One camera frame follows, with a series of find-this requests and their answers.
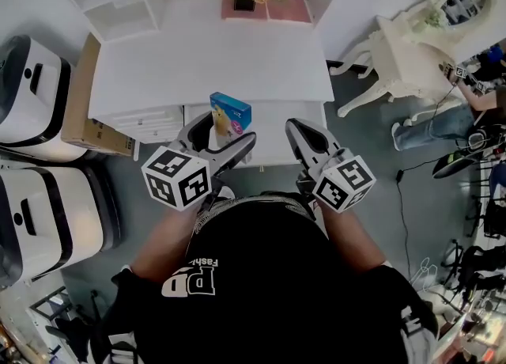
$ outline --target oval mirror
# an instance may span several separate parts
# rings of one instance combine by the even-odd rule
[[[487,0],[447,0],[441,9],[449,25],[460,25],[479,16]]]

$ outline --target cardboard box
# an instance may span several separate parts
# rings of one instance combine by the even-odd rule
[[[62,126],[62,140],[105,154],[132,155],[132,138],[88,118],[89,98],[100,43],[91,33],[72,73]]]
[[[249,132],[251,125],[251,106],[222,93],[210,95],[213,110],[216,142],[224,147],[240,136]],[[244,164],[251,161],[251,152],[243,160]]]

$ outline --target blue box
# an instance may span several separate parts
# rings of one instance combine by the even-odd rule
[[[211,94],[210,99],[216,142],[219,147],[226,146],[249,132],[251,125],[251,106],[249,104],[222,93]],[[250,160],[251,152],[242,162],[248,163]]]

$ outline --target white shoe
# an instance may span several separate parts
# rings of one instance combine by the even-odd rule
[[[234,191],[232,191],[230,187],[224,185],[223,187],[221,187],[220,193],[218,194],[218,198],[235,199],[236,194],[234,194]]]
[[[399,122],[396,122],[392,125],[391,133],[392,133],[392,139],[394,139],[394,148],[400,152],[401,150],[397,147],[397,143],[395,143],[395,132],[401,127],[401,124]]]

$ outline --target jeans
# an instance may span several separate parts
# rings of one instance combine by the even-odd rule
[[[466,139],[473,124],[474,116],[469,105],[461,105],[412,127],[399,127],[394,133],[394,141],[399,150],[406,150],[440,139]]]

